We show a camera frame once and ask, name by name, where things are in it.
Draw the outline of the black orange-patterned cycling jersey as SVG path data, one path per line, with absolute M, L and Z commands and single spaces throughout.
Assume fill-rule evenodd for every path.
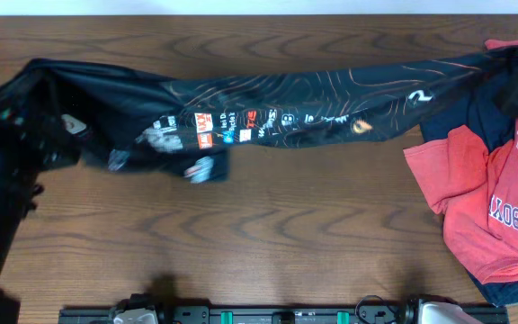
M 175 79 L 38 58 L 0 86 L 0 158 L 36 171 L 80 159 L 112 172 L 222 179 L 239 145 L 307 149 L 398 137 L 513 67 L 492 50 L 320 72 Z

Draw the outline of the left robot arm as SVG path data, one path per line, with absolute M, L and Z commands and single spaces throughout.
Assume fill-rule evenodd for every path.
M 33 199 L 43 191 L 38 175 L 80 158 L 61 117 L 53 65 L 34 59 L 0 86 L 0 274 L 20 223 L 37 207 Z M 0 289 L 0 323 L 15 323 L 19 309 L 19 301 Z

